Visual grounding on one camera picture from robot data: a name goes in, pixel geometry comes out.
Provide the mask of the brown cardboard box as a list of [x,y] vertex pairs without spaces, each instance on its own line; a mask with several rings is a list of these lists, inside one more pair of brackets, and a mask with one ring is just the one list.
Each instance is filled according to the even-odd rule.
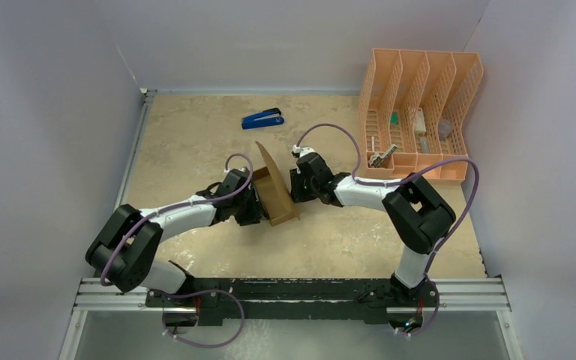
[[256,186],[259,199],[268,221],[272,227],[299,219],[299,211],[293,202],[289,189],[272,156],[258,141],[255,142],[262,156],[264,165],[253,171],[253,184]]

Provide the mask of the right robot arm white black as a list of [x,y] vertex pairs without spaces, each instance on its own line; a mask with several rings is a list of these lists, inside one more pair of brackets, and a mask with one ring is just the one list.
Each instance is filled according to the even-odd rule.
[[437,242],[456,221],[452,207],[424,178],[405,178],[406,183],[368,186],[367,180],[349,172],[333,174],[315,151],[294,154],[296,168],[290,170],[294,202],[318,199],[336,206],[355,206],[385,212],[400,240],[403,252],[391,276],[391,295],[400,305],[409,305],[427,281],[426,267]]

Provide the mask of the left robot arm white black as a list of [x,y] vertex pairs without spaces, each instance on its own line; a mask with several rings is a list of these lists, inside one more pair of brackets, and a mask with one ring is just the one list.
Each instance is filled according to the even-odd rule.
[[139,210],[119,206],[85,253],[85,261],[100,272],[104,286],[123,293],[137,287],[158,290],[176,307],[191,302],[191,274],[173,261],[156,258],[160,244],[189,230],[235,219],[243,227],[269,219],[269,213],[247,168],[229,170],[183,202]]

